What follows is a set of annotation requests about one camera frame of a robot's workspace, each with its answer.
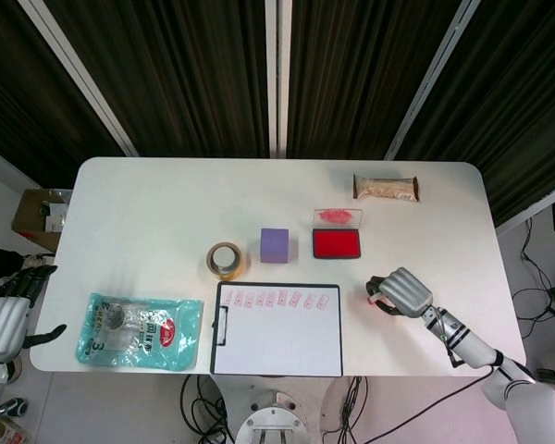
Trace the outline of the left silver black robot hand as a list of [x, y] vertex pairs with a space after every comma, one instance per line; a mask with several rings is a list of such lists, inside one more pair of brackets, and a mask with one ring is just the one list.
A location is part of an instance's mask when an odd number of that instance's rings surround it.
[[61, 324], [52, 331], [28, 333], [31, 310], [56, 265], [40, 265], [19, 271], [0, 286], [0, 364], [13, 361], [21, 350], [49, 343], [67, 329]]

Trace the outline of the red ink pad clear lid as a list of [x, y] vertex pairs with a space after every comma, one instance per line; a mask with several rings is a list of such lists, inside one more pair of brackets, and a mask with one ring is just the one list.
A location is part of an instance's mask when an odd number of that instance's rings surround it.
[[360, 258], [362, 220], [361, 209], [315, 209], [312, 230], [314, 258], [322, 260]]

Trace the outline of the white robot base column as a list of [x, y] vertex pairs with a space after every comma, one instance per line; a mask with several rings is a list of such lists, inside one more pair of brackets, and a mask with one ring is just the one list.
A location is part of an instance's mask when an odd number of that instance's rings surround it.
[[333, 377], [213, 375], [234, 444], [322, 444], [322, 406]]

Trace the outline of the dark pleated curtain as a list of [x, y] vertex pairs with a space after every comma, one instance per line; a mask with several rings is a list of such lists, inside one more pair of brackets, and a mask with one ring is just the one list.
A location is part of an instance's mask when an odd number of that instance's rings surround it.
[[43, 188], [121, 149], [17, 0], [0, 0], [0, 156]]
[[384, 158], [461, 0], [294, 0], [287, 156]]
[[264, 0], [44, 0], [142, 156], [269, 155]]
[[555, 191], [555, 0], [481, 0], [395, 157], [476, 167], [495, 225]]

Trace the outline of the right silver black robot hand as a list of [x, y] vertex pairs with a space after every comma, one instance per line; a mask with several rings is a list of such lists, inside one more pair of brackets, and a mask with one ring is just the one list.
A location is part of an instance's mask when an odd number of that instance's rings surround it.
[[418, 318], [433, 303], [433, 293], [404, 267], [387, 277], [372, 276], [365, 289], [367, 300], [370, 296], [379, 297], [375, 306], [387, 315]]

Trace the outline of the brown wrapped snack bar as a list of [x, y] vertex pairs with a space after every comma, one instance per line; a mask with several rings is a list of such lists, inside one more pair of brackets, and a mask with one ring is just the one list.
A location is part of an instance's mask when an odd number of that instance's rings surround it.
[[376, 179], [353, 175], [352, 198], [375, 196], [419, 202], [419, 182], [417, 177], [409, 179]]

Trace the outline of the instant noodle cup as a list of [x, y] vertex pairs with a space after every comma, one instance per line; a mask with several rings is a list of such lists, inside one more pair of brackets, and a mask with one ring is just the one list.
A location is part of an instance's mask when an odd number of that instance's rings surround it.
[[30, 444], [31, 434], [8, 416], [0, 416], [0, 444]]

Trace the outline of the purple foam cube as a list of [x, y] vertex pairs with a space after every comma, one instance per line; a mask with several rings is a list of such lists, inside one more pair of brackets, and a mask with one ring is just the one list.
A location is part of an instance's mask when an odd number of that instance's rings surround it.
[[290, 236], [284, 228], [262, 228], [260, 261], [265, 264], [286, 264], [289, 260]]

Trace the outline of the white frame post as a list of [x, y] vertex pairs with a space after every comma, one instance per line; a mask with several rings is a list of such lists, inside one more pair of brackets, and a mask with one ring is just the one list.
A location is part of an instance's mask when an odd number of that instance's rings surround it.
[[265, 55], [269, 155], [287, 157], [292, 0], [265, 0]]
[[399, 152], [413, 123], [422, 111], [430, 93], [438, 82], [439, 76], [446, 67], [457, 44], [463, 37], [471, 19], [479, 8], [482, 0], [461, 0], [458, 8], [444, 33], [437, 51], [417, 88], [408, 109], [395, 132], [395, 135], [384, 154], [385, 161], [393, 161]]
[[129, 134], [106, 101], [89, 70], [81, 61], [44, 0], [17, 0], [25, 15], [79, 89], [95, 115], [125, 156], [139, 156]]

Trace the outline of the teal plastic product bag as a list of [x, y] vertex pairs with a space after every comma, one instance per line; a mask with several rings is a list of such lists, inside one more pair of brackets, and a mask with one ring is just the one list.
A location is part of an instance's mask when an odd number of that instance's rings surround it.
[[93, 293], [76, 348], [79, 363], [180, 372], [196, 362], [204, 303]]

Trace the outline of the open cardboard box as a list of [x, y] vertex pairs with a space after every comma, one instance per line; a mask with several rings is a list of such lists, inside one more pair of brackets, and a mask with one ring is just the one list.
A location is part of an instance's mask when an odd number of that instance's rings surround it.
[[55, 253], [63, 232], [72, 190], [27, 189], [23, 192], [11, 228], [28, 241]]

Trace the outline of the grey cylinder weight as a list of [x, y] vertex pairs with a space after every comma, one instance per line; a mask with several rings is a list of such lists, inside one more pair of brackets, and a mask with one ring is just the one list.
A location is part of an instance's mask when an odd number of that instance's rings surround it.
[[240, 255], [231, 246], [220, 245], [212, 253], [212, 264], [219, 273], [227, 274], [239, 265]]

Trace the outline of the yellow packing tape roll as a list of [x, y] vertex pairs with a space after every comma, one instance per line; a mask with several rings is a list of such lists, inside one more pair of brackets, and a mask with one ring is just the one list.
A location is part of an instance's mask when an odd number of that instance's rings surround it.
[[[212, 253], [214, 251], [215, 248], [217, 248], [220, 245], [227, 245], [227, 246], [231, 246], [233, 247], [235, 250], [238, 251], [239, 255], [240, 255], [240, 260], [239, 260], [239, 265], [236, 269], [232, 270], [231, 272], [227, 273], [227, 274], [221, 274], [218, 272], [218, 270], [216, 269], [216, 267], [212, 264]], [[219, 280], [222, 281], [231, 281], [234, 280], [236, 278], [238, 278], [244, 271], [245, 266], [246, 266], [246, 254], [241, 250], [241, 248], [239, 246], [237, 246], [235, 243], [232, 242], [227, 242], [227, 241], [223, 241], [223, 242], [219, 242], [215, 245], [213, 245], [209, 251], [207, 252], [206, 255], [206, 266], [208, 268], [208, 270], [214, 275], [216, 276]]]

